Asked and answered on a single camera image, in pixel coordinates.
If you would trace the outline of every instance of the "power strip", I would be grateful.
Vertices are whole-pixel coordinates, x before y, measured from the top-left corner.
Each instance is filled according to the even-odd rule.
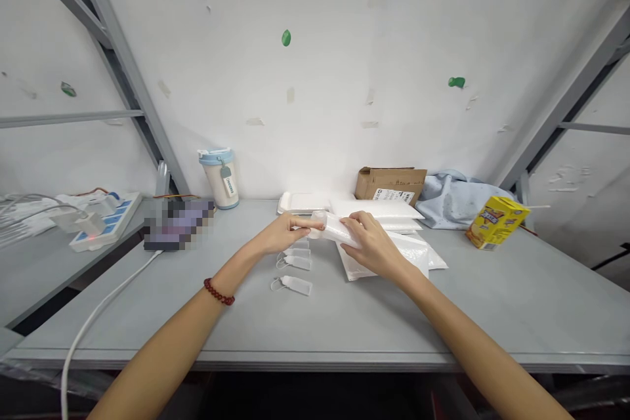
[[[125,231],[125,228],[131,221],[134,212],[142,201],[142,196],[139,192],[133,194],[126,194],[121,196],[122,203],[118,205],[116,211],[103,217],[105,221],[105,230],[98,236],[88,236],[85,232],[80,232],[70,242],[70,247],[80,253],[82,251],[96,251],[105,245],[116,242]]]

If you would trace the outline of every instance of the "water bottle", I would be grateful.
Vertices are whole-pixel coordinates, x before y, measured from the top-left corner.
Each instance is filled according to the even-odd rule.
[[[230,148],[198,150],[199,164],[210,182],[217,208],[227,210],[238,205],[234,178],[234,155]]]

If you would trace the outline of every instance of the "hand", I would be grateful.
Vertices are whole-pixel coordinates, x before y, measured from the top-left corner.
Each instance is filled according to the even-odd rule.
[[[349,218],[341,219],[341,222],[361,243],[362,248],[353,248],[343,243],[341,247],[360,265],[393,281],[411,266],[371,213],[355,212]]]
[[[296,217],[291,213],[283,213],[258,233],[251,240],[251,243],[263,254],[279,253],[309,234],[311,228],[323,230],[324,224],[315,220]]]

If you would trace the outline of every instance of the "green mark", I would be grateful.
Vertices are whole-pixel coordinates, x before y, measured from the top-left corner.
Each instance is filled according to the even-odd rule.
[[[464,84],[466,83],[466,79],[463,77],[451,77],[448,79],[449,87],[459,87],[460,89],[464,88]]]
[[[61,82],[61,91],[68,96],[77,96],[77,91],[69,83]]]
[[[282,45],[287,47],[289,44],[291,44],[291,32],[284,30],[284,33],[282,33]]]

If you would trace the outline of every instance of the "light blue cloth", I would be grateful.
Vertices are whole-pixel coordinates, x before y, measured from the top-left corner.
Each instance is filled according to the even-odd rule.
[[[514,199],[510,192],[445,169],[426,177],[415,208],[426,218],[422,223],[431,228],[465,230],[492,196]]]

